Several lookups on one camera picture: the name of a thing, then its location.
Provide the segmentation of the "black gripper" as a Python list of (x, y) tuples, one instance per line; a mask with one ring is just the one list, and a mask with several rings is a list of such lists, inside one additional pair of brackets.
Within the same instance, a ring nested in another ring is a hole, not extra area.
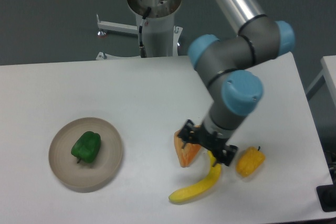
[(181, 139), (181, 149), (185, 149), (187, 144), (196, 144), (211, 151), (215, 158), (213, 167), (217, 164), (230, 166), (238, 151), (237, 146), (226, 145), (230, 132), (222, 131), (210, 119), (204, 119), (201, 126), (187, 119), (177, 137)]

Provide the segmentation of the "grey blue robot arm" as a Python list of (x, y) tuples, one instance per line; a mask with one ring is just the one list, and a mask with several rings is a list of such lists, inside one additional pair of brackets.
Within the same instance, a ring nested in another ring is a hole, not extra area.
[[(101, 30), (133, 33), (141, 58), (172, 56), (177, 50), (174, 15), (182, 0), (127, 0), (136, 26), (99, 21)], [(227, 141), (263, 96), (263, 85), (248, 68), (293, 50), (295, 34), (284, 21), (271, 20), (255, 0), (215, 0), (236, 33), (221, 41), (203, 35), (187, 54), (213, 104), (200, 126), (187, 120), (178, 136), (183, 145), (198, 144), (211, 151), (214, 164), (229, 166), (238, 148)]]

